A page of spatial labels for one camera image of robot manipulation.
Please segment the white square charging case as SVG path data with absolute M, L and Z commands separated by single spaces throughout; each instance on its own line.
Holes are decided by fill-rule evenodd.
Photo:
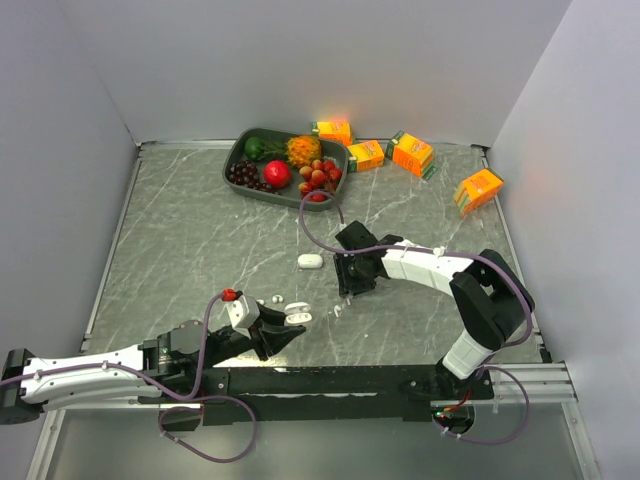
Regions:
M 300 325 L 312 320 L 311 306 L 306 302 L 294 302 L 285 306 L 285 324 Z

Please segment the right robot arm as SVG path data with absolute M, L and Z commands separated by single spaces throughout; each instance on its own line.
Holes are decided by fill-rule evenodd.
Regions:
M 448 255 L 397 235 L 377 239 L 359 221 L 345 226 L 336 240 L 343 249 L 334 255 L 342 297 L 372 291 L 384 278 L 413 282 L 454 299 L 464 328 L 438 362 L 436 375 L 438 390 L 448 398 L 459 398 L 471 387 L 471 376 L 506 346 L 535 309 L 529 292 L 494 250 Z

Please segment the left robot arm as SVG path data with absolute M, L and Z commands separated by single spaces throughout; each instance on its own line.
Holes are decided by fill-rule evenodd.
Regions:
M 249 351 L 266 361 L 301 336 L 312 318 L 306 303 L 277 311 L 232 302 L 225 310 L 229 322 L 216 331 L 189 320 L 154 339 L 103 354 L 45 359 L 24 348 L 10 351 L 1 374 L 2 424 L 31 422 L 45 411 L 97 399 L 187 401 L 200 391 L 206 370 Z

